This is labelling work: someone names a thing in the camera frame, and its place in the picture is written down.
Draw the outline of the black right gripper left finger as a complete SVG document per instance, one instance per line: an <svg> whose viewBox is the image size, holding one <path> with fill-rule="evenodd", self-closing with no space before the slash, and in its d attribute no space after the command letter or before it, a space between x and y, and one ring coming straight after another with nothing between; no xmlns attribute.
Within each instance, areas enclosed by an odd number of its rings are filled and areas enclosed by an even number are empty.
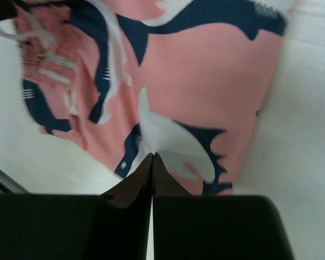
<svg viewBox="0 0 325 260"><path fill-rule="evenodd" d="M0 194L0 259L145 259L152 162L101 195Z"/></svg>

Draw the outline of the pink shark print shorts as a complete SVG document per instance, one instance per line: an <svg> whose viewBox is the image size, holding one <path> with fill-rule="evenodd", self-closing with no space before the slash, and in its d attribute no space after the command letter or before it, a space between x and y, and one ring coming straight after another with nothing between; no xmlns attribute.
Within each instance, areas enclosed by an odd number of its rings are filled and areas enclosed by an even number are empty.
<svg viewBox="0 0 325 260"><path fill-rule="evenodd" d="M189 193L228 193L293 5L14 1L23 100L123 178L158 153Z"/></svg>

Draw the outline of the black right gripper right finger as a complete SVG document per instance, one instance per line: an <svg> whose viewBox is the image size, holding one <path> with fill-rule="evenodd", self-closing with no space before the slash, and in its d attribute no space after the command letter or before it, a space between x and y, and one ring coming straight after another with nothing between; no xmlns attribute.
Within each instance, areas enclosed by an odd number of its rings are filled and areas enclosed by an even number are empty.
<svg viewBox="0 0 325 260"><path fill-rule="evenodd" d="M155 259L293 259L281 216L265 196L194 196L152 164Z"/></svg>

